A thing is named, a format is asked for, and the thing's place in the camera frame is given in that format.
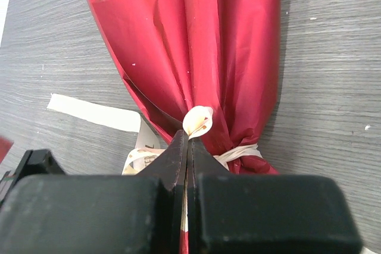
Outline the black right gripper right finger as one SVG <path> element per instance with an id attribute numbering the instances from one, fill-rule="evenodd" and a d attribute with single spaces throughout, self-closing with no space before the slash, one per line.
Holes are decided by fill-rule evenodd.
<path id="1" fill-rule="evenodd" d="M 237 175 L 188 143 L 190 253 L 360 253 L 336 182 L 316 175 Z"/>

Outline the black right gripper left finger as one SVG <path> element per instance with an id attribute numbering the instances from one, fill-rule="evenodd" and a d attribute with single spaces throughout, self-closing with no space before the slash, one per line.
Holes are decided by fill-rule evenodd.
<path id="1" fill-rule="evenodd" d="M 38 174 L 1 203 L 2 253 L 179 253 L 188 135 L 135 175 Z"/>

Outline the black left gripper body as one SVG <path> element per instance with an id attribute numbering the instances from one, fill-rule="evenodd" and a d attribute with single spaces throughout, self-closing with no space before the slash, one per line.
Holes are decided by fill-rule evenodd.
<path id="1" fill-rule="evenodd" d="M 1 177 L 1 203 L 4 203 L 14 186 L 24 177 L 38 174 L 65 174 L 48 149 L 27 150 L 17 168 Z"/>

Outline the cream ribbon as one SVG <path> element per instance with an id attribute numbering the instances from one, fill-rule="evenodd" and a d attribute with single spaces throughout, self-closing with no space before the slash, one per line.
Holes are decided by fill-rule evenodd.
<path id="1" fill-rule="evenodd" d="M 91 102 L 82 101 L 80 99 L 59 95 L 56 93 L 51 94 L 51 99 L 47 109 L 68 114 L 98 125 L 111 127 L 121 131 L 138 133 L 135 148 L 129 152 L 124 163 L 122 172 L 123 175 L 132 175 L 141 172 L 147 168 L 147 166 L 154 159 L 165 151 L 164 149 L 160 149 L 158 136 L 156 136 L 148 124 L 143 121 L 143 118 L 140 116 L 138 120 L 137 112 L 93 104 Z M 185 131 L 191 139 L 200 137 L 211 129 L 212 113 L 213 112 L 210 107 L 196 106 L 186 114 L 185 119 L 183 120 L 183 127 L 185 127 Z M 206 131 L 202 131 L 201 127 L 196 129 L 195 126 L 191 125 L 191 123 L 195 123 L 196 119 L 201 118 L 202 115 L 207 115 L 206 119 L 203 121 L 203 123 L 206 124 Z M 116 123 L 116 119 L 122 119 L 123 116 L 126 116 L 126 119 L 123 119 L 119 126 Z M 262 159 L 263 157 L 257 147 L 257 144 L 239 146 L 225 152 L 222 155 L 216 155 L 214 157 L 228 170 L 229 167 L 227 163 L 233 161 L 234 159 L 238 159 L 241 156 L 254 156 Z M 191 210 L 195 210 L 192 203 L 196 198 L 196 172 L 194 163 L 191 163 L 190 159 L 187 161 L 185 182 L 188 189 L 187 193 L 183 197 L 183 202 L 187 203 L 187 206 L 184 206 L 182 210 L 182 232 L 180 236 L 183 238 L 181 238 L 182 242 L 180 243 L 180 252 L 195 253 L 196 240 L 193 238 L 195 238 L 196 230 L 191 230 L 189 223 L 192 219 L 194 219 L 191 218 L 193 215 L 191 215 Z"/>

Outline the dark red wrapping paper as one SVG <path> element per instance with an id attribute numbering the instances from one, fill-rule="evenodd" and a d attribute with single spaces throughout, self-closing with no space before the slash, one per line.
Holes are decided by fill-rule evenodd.
<path id="1" fill-rule="evenodd" d="M 277 101 L 280 0 L 87 0 L 144 116 L 170 142 L 208 106 L 212 155 L 258 143 Z"/>

